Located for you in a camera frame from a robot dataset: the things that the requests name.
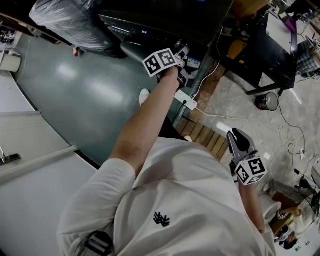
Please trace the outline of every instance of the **door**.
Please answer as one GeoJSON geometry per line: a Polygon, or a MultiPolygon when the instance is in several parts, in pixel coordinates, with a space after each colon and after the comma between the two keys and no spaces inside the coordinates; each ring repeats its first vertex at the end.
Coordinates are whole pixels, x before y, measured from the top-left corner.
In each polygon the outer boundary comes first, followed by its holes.
{"type": "Polygon", "coordinates": [[[0,181],[74,150],[39,111],[0,113],[0,181]]]}

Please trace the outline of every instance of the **white t-shirt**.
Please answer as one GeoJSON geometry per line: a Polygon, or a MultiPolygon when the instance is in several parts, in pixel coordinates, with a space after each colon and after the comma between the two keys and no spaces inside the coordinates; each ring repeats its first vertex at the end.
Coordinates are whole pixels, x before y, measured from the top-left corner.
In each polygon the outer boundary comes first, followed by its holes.
{"type": "Polygon", "coordinates": [[[203,146],[158,138],[137,179],[106,161],[64,209],[57,238],[65,255],[110,227],[119,256],[273,256],[270,233],[250,221],[232,176],[203,146]]]}
{"type": "Polygon", "coordinates": [[[300,238],[304,232],[311,228],[315,219],[315,212],[312,210],[307,199],[299,205],[299,208],[302,209],[302,214],[294,218],[294,233],[297,238],[300,238]]]}

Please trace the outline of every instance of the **white cable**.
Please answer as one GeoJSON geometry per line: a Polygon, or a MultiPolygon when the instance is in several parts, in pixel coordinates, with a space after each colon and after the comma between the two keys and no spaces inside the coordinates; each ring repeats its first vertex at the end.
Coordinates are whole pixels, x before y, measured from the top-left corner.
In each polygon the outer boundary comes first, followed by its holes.
{"type": "Polygon", "coordinates": [[[227,117],[224,115],[218,115],[218,114],[206,114],[205,112],[201,111],[199,108],[195,108],[196,110],[200,111],[202,114],[204,114],[207,117],[219,117],[219,118],[227,118],[227,119],[234,119],[234,120],[242,120],[242,121],[248,121],[248,119],[241,119],[241,118],[233,118],[233,117],[227,117]]]}
{"type": "Polygon", "coordinates": [[[29,48],[30,48],[30,43],[31,43],[31,40],[33,39],[33,37],[30,38],[29,40],[29,45],[28,45],[28,49],[26,50],[26,55],[25,55],[25,60],[24,60],[24,66],[23,66],[23,72],[22,72],[22,75],[18,78],[18,80],[16,81],[16,83],[19,82],[19,80],[24,76],[25,74],[25,70],[26,70],[26,63],[27,63],[27,57],[28,57],[28,53],[29,53],[29,48]]]}
{"type": "Polygon", "coordinates": [[[218,53],[219,53],[219,62],[218,62],[218,65],[216,65],[216,67],[215,67],[215,69],[210,73],[210,74],[208,74],[204,79],[202,79],[202,81],[201,81],[201,83],[200,83],[200,85],[199,85],[199,88],[198,88],[198,91],[196,92],[196,94],[193,96],[193,100],[197,97],[197,95],[198,95],[198,93],[200,92],[200,89],[201,89],[201,86],[202,86],[202,84],[203,84],[203,82],[208,78],[208,77],[210,77],[216,70],[217,70],[217,68],[219,67],[219,64],[220,64],[220,61],[221,61],[221,55],[220,55],[220,51],[219,51],[219,48],[218,48],[218,43],[219,43],[219,40],[220,40],[220,37],[221,37],[221,34],[222,34],[222,30],[224,29],[224,26],[222,26],[222,28],[221,28],[221,31],[220,31],[220,35],[219,35],[219,37],[218,37],[218,41],[216,42],[216,49],[217,49],[217,51],[218,51],[218,53]]]}

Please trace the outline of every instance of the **orange object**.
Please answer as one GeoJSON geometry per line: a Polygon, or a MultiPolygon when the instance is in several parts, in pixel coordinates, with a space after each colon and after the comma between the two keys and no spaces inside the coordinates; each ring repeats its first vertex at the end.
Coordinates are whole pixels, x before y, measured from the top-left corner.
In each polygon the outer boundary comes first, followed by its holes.
{"type": "Polygon", "coordinates": [[[267,4],[267,0],[235,0],[231,12],[238,20],[244,20],[256,15],[257,11],[267,4]]]}
{"type": "Polygon", "coordinates": [[[235,40],[229,48],[228,57],[234,60],[243,51],[243,49],[246,48],[247,45],[247,43],[242,42],[241,40],[235,40]]]}

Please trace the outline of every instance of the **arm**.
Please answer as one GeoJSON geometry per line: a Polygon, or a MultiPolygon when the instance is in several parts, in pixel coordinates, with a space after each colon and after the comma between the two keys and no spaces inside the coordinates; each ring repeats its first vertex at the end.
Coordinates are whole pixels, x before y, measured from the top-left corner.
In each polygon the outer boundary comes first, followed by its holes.
{"type": "Polygon", "coordinates": [[[293,214],[294,217],[302,215],[302,210],[299,207],[291,207],[280,211],[280,214],[293,214]]]}
{"type": "Polygon", "coordinates": [[[178,69],[171,67],[123,128],[109,159],[129,163],[139,175],[154,145],[179,87],[178,69]]]}
{"type": "Polygon", "coordinates": [[[68,202],[57,231],[66,255],[74,255],[80,241],[113,222],[159,135],[178,87],[178,70],[171,68],[126,124],[109,160],[68,202]]]}
{"type": "Polygon", "coordinates": [[[254,184],[245,186],[239,180],[238,183],[239,193],[246,213],[259,232],[261,234],[265,233],[265,220],[258,199],[256,186],[254,184]]]}

